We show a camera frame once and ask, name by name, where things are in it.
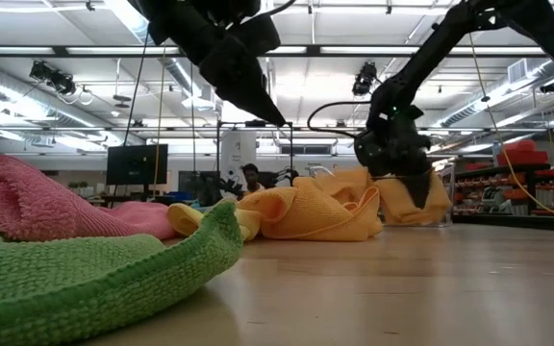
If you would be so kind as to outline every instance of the microfiber towel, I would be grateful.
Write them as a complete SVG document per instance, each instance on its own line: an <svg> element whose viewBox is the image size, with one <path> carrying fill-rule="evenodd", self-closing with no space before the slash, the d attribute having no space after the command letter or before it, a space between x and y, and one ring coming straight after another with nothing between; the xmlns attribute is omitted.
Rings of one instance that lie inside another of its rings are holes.
<svg viewBox="0 0 554 346"><path fill-rule="evenodd" d="M0 345L69 343L149 317L232 266L241 248L233 204L169 248L151 235L0 237Z"/></svg>
<svg viewBox="0 0 554 346"><path fill-rule="evenodd" d="M371 185L368 170L362 166L351 169L335 169L333 174L320 172L315 177L315 181L326 194L342 204L360 201Z"/></svg>
<svg viewBox="0 0 554 346"><path fill-rule="evenodd" d="M299 177L293 187L275 187L239 201L241 210L262 215L261 232L274 239L363 241L382 231L377 216L378 189L370 186L357 202L342 204L313 178Z"/></svg>
<svg viewBox="0 0 554 346"><path fill-rule="evenodd" d="M374 183L380 189L387 224L429 225L441 221L450 208L450 199L437 174L431 173L429 180L424 209L414 205L407 188L399 180L382 179Z"/></svg>
<svg viewBox="0 0 554 346"><path fill-rule="evenodd" d="M25 162L0 155L0 232L9 239L45 241L77 236L175 236L167 206L125 203L99 209Z"/></svg>
<svg viewBox="0 0 554 346"><path fill-rule="evenodd" d="M221 205L223 203L236 203L235 200L229 198L224 198L215 206ZM204 218L204 213L187 206L185 204L173 204L168 208L168 220L170 225L174 228L176 232L184 236L190 236L198 229L202 219ZM240 227L240 235L244 241L249 241L256 237L258 230L260 229L260 222L262 220L262 215L254 210L242 210L237 208L235 210L235 217Z"/></svg>

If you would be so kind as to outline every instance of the yellow cable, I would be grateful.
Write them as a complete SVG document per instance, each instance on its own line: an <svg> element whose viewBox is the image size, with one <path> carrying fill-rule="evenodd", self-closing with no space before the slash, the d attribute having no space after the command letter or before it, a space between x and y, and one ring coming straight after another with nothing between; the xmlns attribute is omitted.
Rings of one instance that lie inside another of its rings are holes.
<svg viewBox="0 0 554 346"><path fill-rule="evenodd" d="M165 47L164 43L164 53L162 57L165 60ZM158 167L160 166L160 134L162 131L162 103L164 100L164 79L165 79L165 63L162 64L162 88L160 89L160 110L158 113L158 142L155 145L155 176L153 178L153 198L157 194L156 186L158 184Z"/></svg>
<svg viewBox="0 0 554 346"><path fill-rule="evenodd" d="M480 66L478 65L478 58L476 57L476 47L473 44L473 37L471 36L471 33L469 33L469 44L471 45L471 53L473 56L473 61L476 66L476 72L478 73L478 81L480 82L480 88L482 89L482 94L484 95L485 99L487 98L487 91L485 90L484 82L482 81L482 73L480 72ZM485 102L487 105L487 111L489 112L489 116L491 117L492 126L495 128L495 134L497 135L497 138L499 139L499 142L501 143L501 152L504 155L504 158L506 158L506 163L508 163L508 167L510 168L510 172L512 173L513 177L515 177L515 182L518 187L525 192L525 194L531 198L532 201L536 202L536 204L541 207L542 209L554 213L554 210L551 208L545 206L542 204L536 197L532 196L529 191L520 183L518 178L516 177L515 170L512 167L512 163L510 162L510 157L508 157L508 154L504 150L504 140L501 137L501 134L499 133L499 129L497 128L497 123L495 122L495 118L492 115L491 107L489 106L488 102Z"/></svg>

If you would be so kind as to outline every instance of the green towel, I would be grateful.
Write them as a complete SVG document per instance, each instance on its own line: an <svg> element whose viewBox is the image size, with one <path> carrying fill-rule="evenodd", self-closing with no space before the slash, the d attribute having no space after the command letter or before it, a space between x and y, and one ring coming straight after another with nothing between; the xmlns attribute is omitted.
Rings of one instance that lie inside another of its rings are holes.
<svg viewBox="0 0 554 346"><path fill-rule="evenodd" d="M166 248L151 235L7 243L0 237L0 345L59 344L119 328L188 297L239 258L233 204Z"/></svg>

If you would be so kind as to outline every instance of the orange towel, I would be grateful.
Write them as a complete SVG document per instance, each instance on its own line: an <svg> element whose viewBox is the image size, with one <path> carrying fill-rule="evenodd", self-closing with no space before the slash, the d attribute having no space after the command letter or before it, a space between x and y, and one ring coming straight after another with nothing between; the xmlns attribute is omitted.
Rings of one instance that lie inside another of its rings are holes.
<svg viewBox="0 0 554 346"><path fill-rule="evenodd" d="M382 211L386 223L398 225L428 225L439 223L450 208L450 199L437 174L430 174L431 184L424 209L417 208L407 188L397 179L374 182L380 189Z"/></svg>
<svg viewBox="0 0 554 346"><path fill-rule="evenodd" d="M239 201L242 210L262 216L261 232L273 239L362 241L382 231L378 189L369 186L356 202L342 204L314 178L300 177L294 187L276 187Z"/></svg>
<svg viewBox="0 0 554 346"><path fill-rule="evenodd" d="M336 169L333 175L319 173L315 180L328 195L341 203L358 202L371 186L366 168Z"/></svg>

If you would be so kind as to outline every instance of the air duct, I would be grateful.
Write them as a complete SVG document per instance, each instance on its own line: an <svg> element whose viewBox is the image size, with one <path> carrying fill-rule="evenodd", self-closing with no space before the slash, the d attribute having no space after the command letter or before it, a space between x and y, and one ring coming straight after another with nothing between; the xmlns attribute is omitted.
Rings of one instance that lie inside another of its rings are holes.
<svg viewBox="0 0 554 346"><path fill-rule="evenodd" d="M525 88L548 82L554 77L554 62L547 59L523 59L508 67L508 75L486 87L489 106L495 106L516 96ZM449 110L434 126L449 127L487 108L482 90L472 94L463 104Z"/></svg>
<svg viewBox="0 0 554 346"><path fill-rule="evenodd" d="M141 43L147 42L147 45L155 45L153 38L149 35L149 22L126 0L104 0L114 15L130 30L136 39ZM191 80L188 71L193 66L189 60L176 60L174 58L158 58L158 61L165 66L166 71L172 76L172 79L181 87L181 90L191 97L200 98L203 95L202 88ZM205 94L206 100L211 100L210 95Z"/></svg>
<svg viewBox="0 0 554 346"><path fill-rule="evenodd" d="M29 117L34 115L31 112L40 111L43 112L43 115L51 113L56 115L57 113L59 116L53 116L53 121L57 120L58 117L66 117L70 121L73 120L87 127L111 127L113 125L97 116L67 105L57 97L51 96L42 90L37 88L32 89L31 86L2 72L0 72L0 101L15 102L19 108L29 112L29 114L23 114ZM124 134L111 133L111 135L119 138L121 141L124 138ZM144 144L144 140L130 135L128 144Z"/></svg>

